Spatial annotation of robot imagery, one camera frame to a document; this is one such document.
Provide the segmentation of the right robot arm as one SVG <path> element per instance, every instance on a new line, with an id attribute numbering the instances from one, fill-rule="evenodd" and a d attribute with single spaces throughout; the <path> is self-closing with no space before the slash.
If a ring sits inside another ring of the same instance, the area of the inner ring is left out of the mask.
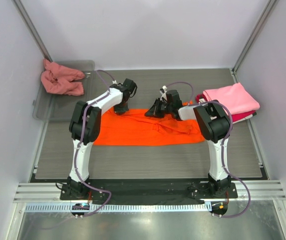
<path id="1" fill-rule="evenodd" d="M 221 197 L 231 186 L 227 145 L 233 121 L 218 101 L 184 106 L 177 90 L 161 92 L 162 96 L 154 101 L 145 116 L 163 118 L 165 115 L 171 115 L 178 121 L 197 122 L 209 147 L 208 192 L 214 198 Z"/>

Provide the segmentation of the left frame post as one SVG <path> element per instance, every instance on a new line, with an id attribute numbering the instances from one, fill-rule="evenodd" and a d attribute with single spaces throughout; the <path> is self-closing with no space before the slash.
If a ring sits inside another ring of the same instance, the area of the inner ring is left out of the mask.
<path id="1" fill-rule="evenodd" d="M 28 12 L 27 12 L 27 10 L 25 9 L 22 1 L 21 0 L 12 0 L 12 3 L 14 4 L 15 8 L 17 9 L 20 17 L 22 18 L 25 26 L 27 27 L 28 31 L 30 32 L 33 40 L 35 41 L 36 45 L 38 46 L 43 57 L 49 61 L 52 61 L 52 58 L 49 54 L 49 51 L 47 50 L 44 42 L 42 41 L 36 27 L 34 26 Z"/>

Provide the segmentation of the frame post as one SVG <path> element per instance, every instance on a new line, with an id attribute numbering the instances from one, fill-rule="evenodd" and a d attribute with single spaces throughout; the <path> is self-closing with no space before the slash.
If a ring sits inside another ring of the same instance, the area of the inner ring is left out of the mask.
<path id="1" fill-rule="evenodd" d="M 259 34 L 263 30 L 265 24 L 267 23 L 270 15 L 272 14 L 274 8 L 278 4 L 278 0 L 268 0 L 266 6 L 264 7 L 262 13 L 260 14 L 248 40 L 245 43 L 238 59 L 236 60 L 235 65 L 231 68 L 231 73 L 233 76 L 237 74 L 237 71 L 240 69 L 245 57 L 249 53 L 250 49 L 254 45 L 255 41 L 258 39 Z"/>
<path id="2" fill-rule="evenodd" d="M 27 12 L 27 10 L 25 9 L 22 1 L 21 0 L 12 0 L 12 3 L 14 4 L 15 8 L 17 9 L 20 17 L 22 18 L 25 26 L 27 27 L 28 31 L 30 32 L 33 40 L 35 41 L 36 45 L 38 46 L 43 57 L 49 61 L 52 61 L 52 58 L 49 54 L 49 51 L 47 50 L 44 42 L 42 41 L 36 27 L 34 26 L 28 12 Z"/>

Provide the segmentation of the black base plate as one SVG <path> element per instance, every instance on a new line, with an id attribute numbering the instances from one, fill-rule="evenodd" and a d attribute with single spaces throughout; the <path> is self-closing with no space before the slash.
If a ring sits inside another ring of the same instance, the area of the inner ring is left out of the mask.
<path id="1" fill-rule="evenodd" d="M 154 179 L 89 179 L 87 187 L 68 178 L 56 182 L 61 200 L 84 200 L 101 204 L 160 205 L 197 202 L 202 199 L 236 199 L 238 193 L 234 183 L 218 190 L 204 178 L 154 178 Z"/>

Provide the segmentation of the magenta folded t shirt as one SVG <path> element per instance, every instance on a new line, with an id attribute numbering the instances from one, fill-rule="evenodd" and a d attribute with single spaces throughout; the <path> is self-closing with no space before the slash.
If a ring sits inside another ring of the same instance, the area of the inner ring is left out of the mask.
<path id="1" fill-rule="evenodd" d="M 195 100 L 197 103 L 199 103 L 199 99 L 205 99 L 207 101 L 207 98 L 205 97 L 204 94 L 198 94 L 195 97 Z M 233 123 L 235 124 L 235 123 L 239 123 L 239 122 L 248 120 L 248 119 L 254 117 L 256 114 L 257 113 L 255 110 L 249 111 L 249 112 L 244 112 L 244 113 L 232 114 Z"/>

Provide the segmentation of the right frame post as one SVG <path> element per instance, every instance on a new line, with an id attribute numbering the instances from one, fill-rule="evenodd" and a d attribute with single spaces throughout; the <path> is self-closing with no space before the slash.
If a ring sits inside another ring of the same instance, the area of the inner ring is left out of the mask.
<path id="1" fill-rule="evenodd" d="M 274 8 L 278 4 L 278 0 L 268 0 L 266 6 L 264 7 L 262 13 L 260 14 L 248 40 L 245 43 L 238 59 L 236 60 L 235 65 L 231 68 L 231 73 L 233 76 L 237 74 L 237 71 L 240 69 L 245 57 L 249 53 L 250 49 L 254 45 L 255 41 L 258 39 L 259 34 L 263 30 L 265 24 L 267 23 L 270 15 L 272 14 Z"/>

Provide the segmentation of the light pink folded t shirt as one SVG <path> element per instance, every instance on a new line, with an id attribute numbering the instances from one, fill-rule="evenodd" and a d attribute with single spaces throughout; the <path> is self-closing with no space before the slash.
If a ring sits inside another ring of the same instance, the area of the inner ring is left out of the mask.
<path id="1" fill-rule="evenodd" d="M 206 100 L 217 100 L 230 111 L 232 115 L 256 111 L 260 104 L 245 90 L 241 83 L 207 89 L 203 91 Z"/>

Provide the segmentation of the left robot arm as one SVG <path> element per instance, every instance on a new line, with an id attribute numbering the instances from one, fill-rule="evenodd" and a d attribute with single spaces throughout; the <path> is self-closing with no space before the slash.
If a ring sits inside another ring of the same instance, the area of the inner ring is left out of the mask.
<path id="1" fill-rule="evenodd" d="M 73 139 L 73 164 L 61 194 L 80 200 L 89 195 L 89 186 L 84 183 L 89 178 L 91 149 L 100 133 L 102 115 L 111 108 L 118 114 L 126 113 L 127 102 L 136 91 L 137 84 L 127 78 L 123 83 L 114 82 L 93 100 L 76 103 L 69 125 Z"/>

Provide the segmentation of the salmon pink crumpled t shirt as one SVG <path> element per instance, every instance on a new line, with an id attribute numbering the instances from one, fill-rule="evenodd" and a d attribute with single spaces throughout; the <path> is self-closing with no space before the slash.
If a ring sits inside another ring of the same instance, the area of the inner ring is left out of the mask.
<path id="1" fill-rule="evenodd" d="M 56 62 L 43 59 L 45 71 L 41 74 L 41 83 L 49 94 L 82 96 L 82 80 L 85 74 L 77 69 L 62 66 Z"/>

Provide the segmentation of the orange t shirt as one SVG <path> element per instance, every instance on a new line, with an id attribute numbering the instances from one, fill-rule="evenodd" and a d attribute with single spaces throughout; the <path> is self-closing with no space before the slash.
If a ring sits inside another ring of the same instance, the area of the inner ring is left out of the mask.
<path id="1" fill-rule="evenodd" d="M 102 115 L 95 146 L 168 146 L 198 144 L 205 139 L 195 120 L 178 121 L 171 115 L 146 117 L 146 109 L 117 115 L 113 108 Z"/>

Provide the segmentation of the clear grey plastic bin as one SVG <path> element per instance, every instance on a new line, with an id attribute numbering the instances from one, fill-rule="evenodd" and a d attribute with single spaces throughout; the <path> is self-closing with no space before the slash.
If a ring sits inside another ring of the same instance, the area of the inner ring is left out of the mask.
<path id="1" fill-rule="evenodd" d="M 33 102 L 33 118 L 50 122 L 69 122 L 71 120 L 75 105 L 78 101 L 87 101 L 93 96 L 92 83 L 95 76 L 95 63 L 92 60 L 70 60 L 59 61 L 60 65 L 77 69 L 85 74 L 80 82 L 84 88 L 81 96 L 57 95 L 46 92 L 43 85 L 40 85 L 37 98 Z"/>

